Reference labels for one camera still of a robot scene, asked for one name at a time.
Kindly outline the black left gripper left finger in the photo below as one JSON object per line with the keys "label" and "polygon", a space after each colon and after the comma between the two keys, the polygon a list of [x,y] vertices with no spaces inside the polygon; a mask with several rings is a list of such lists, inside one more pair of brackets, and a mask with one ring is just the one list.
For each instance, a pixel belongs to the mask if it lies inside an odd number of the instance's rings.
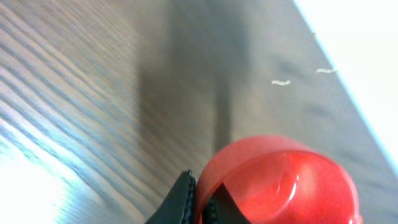
{"label": "black left gripper left finger", "polygon": [[191,170],[183,171],[164,201],[146,224],[192,224],[196,180]]}

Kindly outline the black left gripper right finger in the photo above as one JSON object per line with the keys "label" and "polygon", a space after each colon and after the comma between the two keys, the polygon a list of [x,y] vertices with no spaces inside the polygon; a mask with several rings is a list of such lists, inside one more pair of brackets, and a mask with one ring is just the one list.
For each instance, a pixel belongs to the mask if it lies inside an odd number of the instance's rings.
{"label": "black left gripper right finger", "polygon": [[250,224],[228,189],[221,184],[208,200],[202,212],[202,224]]}

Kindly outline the red plastic measuring scoop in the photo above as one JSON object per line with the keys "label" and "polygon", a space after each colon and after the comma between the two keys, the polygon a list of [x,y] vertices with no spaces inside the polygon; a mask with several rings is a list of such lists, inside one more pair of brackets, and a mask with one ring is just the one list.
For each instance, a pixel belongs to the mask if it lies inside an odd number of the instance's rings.
{"label": "red plastic measuring scoop", "polygon": [[225,186],[250,223],[362,223],[359,195],[338,163],[285,136],[257,135],[225,146],[195,192],[194,222]]}

